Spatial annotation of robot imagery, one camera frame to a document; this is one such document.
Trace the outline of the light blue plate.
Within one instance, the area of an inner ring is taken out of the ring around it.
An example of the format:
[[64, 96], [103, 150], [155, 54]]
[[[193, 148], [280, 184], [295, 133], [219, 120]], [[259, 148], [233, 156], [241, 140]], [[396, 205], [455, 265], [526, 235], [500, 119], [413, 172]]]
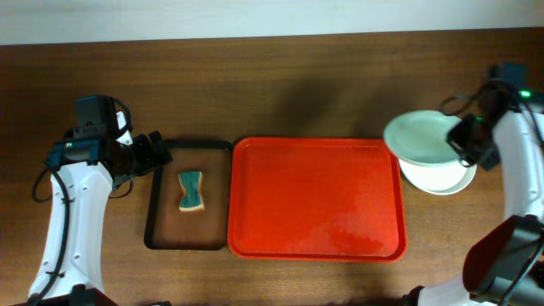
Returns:
[[460, 180], [458, 182], [438, 182], [425, 184], [422, 190], [437, 196], [449, 196], [466, 189], [472, 180]]

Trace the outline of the white plate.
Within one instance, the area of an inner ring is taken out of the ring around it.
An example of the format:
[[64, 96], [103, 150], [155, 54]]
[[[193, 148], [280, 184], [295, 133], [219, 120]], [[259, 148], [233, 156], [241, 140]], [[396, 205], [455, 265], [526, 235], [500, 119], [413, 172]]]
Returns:
[[440, 167], [424, 167], [399, 160], [399, 167], [406, 179], [419, 190], [429, 183], [458, 182], [469, 179], [473, 181], [477, 172], [475, 166], [464, 167], [458, 162]]

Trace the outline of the light green plate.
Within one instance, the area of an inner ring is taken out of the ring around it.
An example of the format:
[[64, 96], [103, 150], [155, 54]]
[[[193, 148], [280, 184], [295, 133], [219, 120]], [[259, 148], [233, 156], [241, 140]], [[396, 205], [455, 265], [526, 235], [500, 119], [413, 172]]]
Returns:
[[436, 110], [411, 111], [391, 120], [382, 137], [401, 161], [422, 167], [442, 167], [458, 162], [459, 156], [446, 138], [460, 122], [458, 117]]

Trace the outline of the green and yellow sponge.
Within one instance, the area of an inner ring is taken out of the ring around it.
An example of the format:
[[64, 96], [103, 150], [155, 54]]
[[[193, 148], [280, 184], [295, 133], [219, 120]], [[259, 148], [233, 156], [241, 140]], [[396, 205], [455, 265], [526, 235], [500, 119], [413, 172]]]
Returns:
[[205, 206], [201, 193], [202, 172], [182, 172], [178, 175], [178, 181], [183, 192], [179, 210], [182, 213], [203, 210]]

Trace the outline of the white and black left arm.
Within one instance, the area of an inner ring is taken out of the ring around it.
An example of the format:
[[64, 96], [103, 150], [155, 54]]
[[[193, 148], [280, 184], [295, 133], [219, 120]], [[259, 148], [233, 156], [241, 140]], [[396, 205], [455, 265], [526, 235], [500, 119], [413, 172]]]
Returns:
[[48, 153], [52, 209], [46, 246], [27, 302], [46, 305], [78, 291], [104, 290], [101, 248], [105, 208], [119, 185], [172, 160], [161, 134], [130, 143], [109, 134], [56, 143]]

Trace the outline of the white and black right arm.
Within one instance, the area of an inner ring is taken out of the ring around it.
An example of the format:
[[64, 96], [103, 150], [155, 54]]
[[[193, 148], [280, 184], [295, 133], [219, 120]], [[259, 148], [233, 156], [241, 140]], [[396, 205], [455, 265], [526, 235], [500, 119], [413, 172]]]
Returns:
[[543, 96], [495, 89], [475, 100], [482, 115], [465, 116], [447, 142], [469, 165], [502, 165], [504, 220], [470, 249], [460, 276], [414, 288], [403, 305], [543, 303]]

